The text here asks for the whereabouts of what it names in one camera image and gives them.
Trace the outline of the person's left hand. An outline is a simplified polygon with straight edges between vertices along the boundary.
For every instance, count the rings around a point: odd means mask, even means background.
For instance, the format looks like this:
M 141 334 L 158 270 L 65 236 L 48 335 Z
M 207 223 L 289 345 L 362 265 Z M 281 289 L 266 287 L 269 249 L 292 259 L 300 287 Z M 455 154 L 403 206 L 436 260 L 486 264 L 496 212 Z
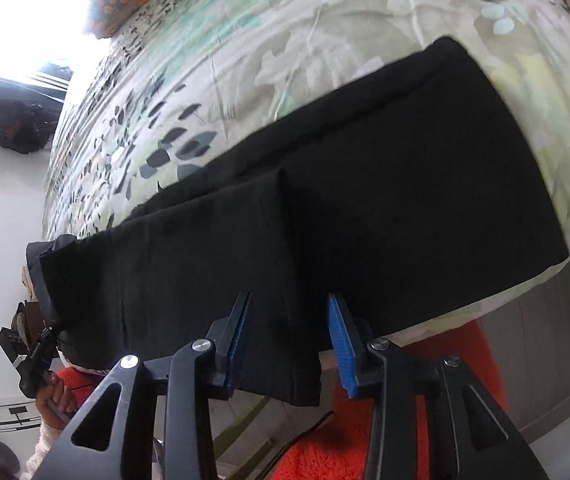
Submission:
M 48 373 L 45 384 L 38 389 L 35 407 L 44 424 L 56 430 L 63 430 L 78 410 L 73 391 L 54 372 Z

